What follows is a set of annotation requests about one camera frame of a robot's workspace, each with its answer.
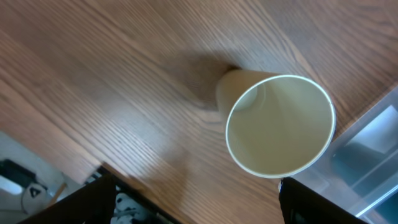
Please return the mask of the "tall beige cup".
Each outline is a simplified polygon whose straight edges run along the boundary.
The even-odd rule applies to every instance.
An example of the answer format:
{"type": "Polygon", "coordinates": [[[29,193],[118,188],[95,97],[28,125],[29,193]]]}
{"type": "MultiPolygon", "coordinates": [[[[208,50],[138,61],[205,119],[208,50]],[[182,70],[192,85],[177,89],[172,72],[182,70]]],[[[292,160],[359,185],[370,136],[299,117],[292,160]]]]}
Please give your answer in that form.
{"type": "Polygon", "coordinates": [[[330,95],[298,75],[231,70],[215,99],[231,157],[267,179],[295,175],[327,150],[336,128],[330,95]]]}

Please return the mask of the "clear plastic storage bin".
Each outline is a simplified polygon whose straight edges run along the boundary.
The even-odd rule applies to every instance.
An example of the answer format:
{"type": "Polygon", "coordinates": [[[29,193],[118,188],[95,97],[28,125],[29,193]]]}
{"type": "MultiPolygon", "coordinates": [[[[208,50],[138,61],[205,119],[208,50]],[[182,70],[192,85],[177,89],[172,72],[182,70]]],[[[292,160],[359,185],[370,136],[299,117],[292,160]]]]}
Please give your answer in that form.
{"type": "Polygon", "coordinates": [[[293,178],[368,223],[397,223],[397,89],[293,178]]]}

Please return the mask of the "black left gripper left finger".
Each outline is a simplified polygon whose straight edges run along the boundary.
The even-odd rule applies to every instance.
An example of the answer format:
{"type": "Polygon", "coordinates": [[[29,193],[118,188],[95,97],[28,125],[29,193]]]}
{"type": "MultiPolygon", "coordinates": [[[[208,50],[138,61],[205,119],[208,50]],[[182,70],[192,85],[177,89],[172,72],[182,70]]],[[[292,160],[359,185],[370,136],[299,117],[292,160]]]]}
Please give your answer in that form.
{"type": "Polygon", "coordinates": [[[104,175],[20,224],[110,224],[115,201],[115,179],[111,175],[104,175]]]}

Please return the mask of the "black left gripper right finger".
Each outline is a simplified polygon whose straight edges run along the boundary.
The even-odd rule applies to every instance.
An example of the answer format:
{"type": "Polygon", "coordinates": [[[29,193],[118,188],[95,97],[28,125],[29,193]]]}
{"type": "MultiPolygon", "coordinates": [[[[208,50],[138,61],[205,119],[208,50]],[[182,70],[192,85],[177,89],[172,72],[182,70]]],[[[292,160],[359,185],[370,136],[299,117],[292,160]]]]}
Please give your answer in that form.
{"type": "Polygon", "coordinates": [[[280,181],[279,202],[285,224],[366,224],[291,177],[280,181]]]}

